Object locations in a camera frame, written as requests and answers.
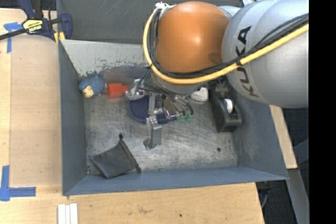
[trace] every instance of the yellow clamp label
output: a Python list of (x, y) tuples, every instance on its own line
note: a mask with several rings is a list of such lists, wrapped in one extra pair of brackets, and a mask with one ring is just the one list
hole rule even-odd
[(29, 33), (42, 29), (42, 20), (27, 20), (22, 24), (22, 27), (29, 31)]

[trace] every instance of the blue plush toy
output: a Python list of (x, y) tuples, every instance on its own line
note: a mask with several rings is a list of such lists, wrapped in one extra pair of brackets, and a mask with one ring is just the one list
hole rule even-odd
[(79, 89), (83, 92), (84, 97), (86, 98), (100, 95), (105, 87), (106, 83), (97, 75), (90, 79), (83, 79), (79, 83)]

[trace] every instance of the wooden table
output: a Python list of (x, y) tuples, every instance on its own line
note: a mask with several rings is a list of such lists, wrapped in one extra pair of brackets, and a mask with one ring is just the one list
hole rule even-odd
[[(5, 23), (25, 18), (20, 9), (0, 9), (0, 34), (6, 33)], [(57, 206), (73, 203), (80, 224), (265, 223), (255, 183), (63, 196), (57, 45), (27, 34), (12, 42), (7, 53), (7, 40), (0, 41), (0, 168), (9, 165), (10, 186), (36, 186), (36, 197), (0, 201), (0, 223), (57, 223)], [(14, 56), (29, 61), (13, 70)], [(281, 109), (271, 112), (287, 168), (297, 168)]]

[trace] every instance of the bin floor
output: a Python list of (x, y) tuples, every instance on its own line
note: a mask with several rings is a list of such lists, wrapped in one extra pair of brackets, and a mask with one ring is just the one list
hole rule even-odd
[(132, 118), (126, 97), (84, 98), (88, 174), (100, 174), (90, 156), (116, 146), (119, 134), (142, 171), (237, 166), (232, 139), (236, 134), (216, 131), (209, 102), (190, 103), (194, 109), (191, 122), (163, 124), (161, 145), (147, 150), (143, 144), (149, 137), (146, 125)]

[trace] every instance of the blue tape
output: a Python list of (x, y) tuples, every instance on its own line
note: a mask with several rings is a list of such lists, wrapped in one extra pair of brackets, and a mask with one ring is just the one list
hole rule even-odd
[[(23, 28), (22, 25), (18, 24), (17, 22), (4, 24), (4, 27), (8, 32), (21, 30)], [(9, 37), (7, 41), (7, 53), (10, 53), (11, 51), (12, 51), (12, 38)]]
[(15, 197), (35, 197), (36, 187), (9, 188), (9, 165), (2, 167), (0, 201), (9, 201)]

